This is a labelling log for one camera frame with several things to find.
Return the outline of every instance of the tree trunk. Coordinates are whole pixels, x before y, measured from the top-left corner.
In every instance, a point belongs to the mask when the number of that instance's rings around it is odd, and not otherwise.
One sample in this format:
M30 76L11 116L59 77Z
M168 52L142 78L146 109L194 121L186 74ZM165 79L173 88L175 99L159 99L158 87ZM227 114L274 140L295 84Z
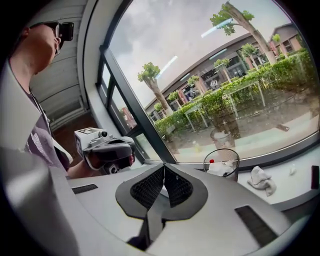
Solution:
M255 62L255 59L254 57L252 56L252 54L250 54L250 59L252 60L252 63L254 65L254 67L256 68L256 70L259 70L258 66L257 66L257 63Z
M153 80L145 80L144 81L146 83L146 85L152 90L152 92L154 93L154 96L156 97L156 99L161 103L164 111L166 112L166 114L168 116L173 114L173 110L171 109L171 107L169 106L168 102L166 101L165 97L163 96L163 94L161 93L159 87L158 87L158 83L157 80L153 81Z
M225 3L225 6L228 8L226 12L232 18L234 18L239 23L239 25L244 27L246 30L248 30L252 34L254 39L260 45L261 50L264 52L264 54L268 58L270 64L276 63L277 62L276 57L273 51L270 49L270 46L268 45L267 41L261 35L261 33L257 29L255 29L255 27L252 26L251 23L245 19L244 15L237 8L235 8L231 3L227 1Z
M283 53L283 55L288 58L288 52L287 52L287 49L285 47L285 45L283 43L280 43L280 49L281 49L281 52Z
M203 92L203 90L202 90L202 86L201 86L201 84L200 84L200 81L195 81L195 82L194 82L194 85L195 85L195 87L197 88L197 90L199 91L199 93L200 93L201 95L203 95L204 92Z
M263 65L263 62L262 62L261 58L259 57L259 55L257 55L257 57L258 57L258 60L260 62L260 65Z
M175 102L178 104L179 108L181 108L181 105L179 103L179 100L178 99L175 99Z
M231 81L231 79L230 79L230 77L228 75L228 71L227 71L227 68L225 67L225 65L223 65L222 70L223 70L226 78L228 79L229 83L232 83L232 81Z

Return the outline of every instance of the tree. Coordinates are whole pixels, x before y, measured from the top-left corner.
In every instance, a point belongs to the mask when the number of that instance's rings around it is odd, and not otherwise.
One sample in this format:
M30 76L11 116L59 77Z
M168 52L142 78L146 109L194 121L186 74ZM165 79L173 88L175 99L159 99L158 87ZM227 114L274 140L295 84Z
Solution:
M283 53L283 55L286 58L288 58L288 53L287 53L286 47L282 44L282 42L280 42L281 41L280 35L279 34L273 35L272 40L275 41L276 43L280 44L281 52Z
M152 62L144 64L143 71L138 73L138 80L140 82L145 82L146 85L151 89L154 93L156 99L162 105L164 111L171 115L173 113L172 109L170 108L168 102L166 101L165 97L161 93L158 82L157 82L157 75L160 73L160 69L158 66L153 65Z
M215 68L219 68L221 71L224 72L226 78L228 79L229 83L232 83L229 75L228 75L228 70L227 70L227 65L229 64L230 60L227 58L223 59L217 59L216 62L213 64Z
M157 102L156 104L154 104L154 109L157 112L161 112L164 116L166 116L166 112L164 112L164 108L160 102Z
M178 104L179 108L180 108L181 105L180 105L180 103L179 103L179 101L178 101L178 98L179 98L179 93L178 93L177 91L171 92L171 93L169 94L169 96L168 96L168 100L169 100L169 101L175 101L175 102Z
M244 45L241 46L241 55L243 57L249 57L253 63L253 65L255 66L256 70L258 70L258 66L255 62L255 59L254 59L254 54L257 54L258 52L258 49L255 48L252 44L250 43L246 43Z
M193 75L188 79L188 85L189 86L195 86L197 88L197 90L200 92L201 95L204 94L203 89L201 87L201 85L199 84L200 82L200 77L197 75Z
M161 111L162 110L162 105L161 105L161 103L160 102L157 102L156 104L154 104L154 109L156 110L156 111Z
M280 42L280 35L279 34L275 34L272 36L272 40L279 43Z
M249 31L254 39L258 42L261 50L268 58L270 64L274 64L277 61L274 53L270 49L270 46L268 45L262 34L250 23L250 21L254 17L255 16L247 10L244 10L243 12L239 11L231 3L229 3L229 1L227 1L226 3L222 4L221 10L218 12L218 14L213 14L210 21L212 22L212 25L214 27L217 26L218 29L223 28L227 36L230 36L231 34L236 32L234 28L235 26L242 26L244 29ZM228 19L234 19L237 21L237 23L231 22L221 27L218 26Z

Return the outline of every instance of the building roof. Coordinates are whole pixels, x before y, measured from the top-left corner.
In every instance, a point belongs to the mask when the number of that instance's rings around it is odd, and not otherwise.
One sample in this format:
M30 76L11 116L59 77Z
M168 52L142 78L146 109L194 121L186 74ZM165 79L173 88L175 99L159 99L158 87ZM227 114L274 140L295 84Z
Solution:
M273 30L273 32L272 32L272 34L271 34L271 36L270 36L269 42L272 41L272 37L277 33L277 30L278 30L278 29L281 29L281 28L284 28L284 27L287 27L287 26L292 26L292 25L293 25L293 24L290 22L290 23L283 24L283 25L281 25L281 26L275 27L274 30Z
M186 69L183 73L181 73L180 75L178 75L176 77L175 80L173 80L168 86L166 86L164 89L161 90L162 94L164 94L171 86L173 86L175 83L177 83L181 78L183 78L186 74L190 73L193 69L195 69L197 66L199 66L200 64L202 64L203 62L205 62L207 59L209 59L211 56L215 55L216 53L220 52L221 50L223 50L224 48L227 48L241 40L244 40L248 37L252 36L251 33L246 33L244 35L241 35L225 44L223 44L222 46L214 49L213 51L211 51L210 53L208 53L207 55L205 55L204 57L202 57L201 59L199 59L197 62L195 62L193 65L191 65L190 67L188 67L188 69ZM155 97L147 106L144 107L144 109L146 110L147 108L149 108L155 101L157 100L157 98Z

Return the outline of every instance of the green hedge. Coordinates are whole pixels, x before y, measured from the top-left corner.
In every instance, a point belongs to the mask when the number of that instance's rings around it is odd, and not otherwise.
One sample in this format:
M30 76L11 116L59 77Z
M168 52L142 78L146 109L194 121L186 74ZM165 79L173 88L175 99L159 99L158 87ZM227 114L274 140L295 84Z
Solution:
M259 84L262 91L269 92L275 90L298 92L301 86L307 86L310 89L315 89L316 87L315 69L306 49L302 49L298 53L273 65L264 64L259 67L259 70L234 79L232 83L223 84L221 88L215 91L209 90L204 95L194 98L192 102L186 103L172 115L156 121L156 129L161 136L165 135L166 139L170 139L172 134L167 133L167 128L174 126L173 133L190 128L185 112L198 104L201 104L203 115L209 117L209 121L215 126L223 124L223 119L225 122L226 120L232 122L235 120L235 117L233 116L232 106L226 94L249 84ZM250 88L250 90L246 88L232 94L232 98L236 104L242 104L241 106L244 108L251 107L253 102L249 100L249 97L251 97L250 95L258 97L259 90L258 86L251 86ZM197 123L197 120L199 120L197 112L189 114L189 117L192 123Z

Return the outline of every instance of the white wall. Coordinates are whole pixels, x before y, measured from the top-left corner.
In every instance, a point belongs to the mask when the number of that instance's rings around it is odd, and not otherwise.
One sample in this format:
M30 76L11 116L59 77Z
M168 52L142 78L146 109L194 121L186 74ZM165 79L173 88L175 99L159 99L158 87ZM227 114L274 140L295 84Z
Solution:
M120 133L100 99L96 88L96 82L100 59L99 47L104 42L109 25L121 2L121 0L99 0L93 10L95 0L88 1L83 14L83 24L80 25L79 41L82 39L82 42L80 43L81 45L78 45L77 56L79 80L81 80L80 83L84 84L92 115L99 128L106 129L114 137L120 136ZM141 166L141 163L136 159L132 168L137 168L139 166Z

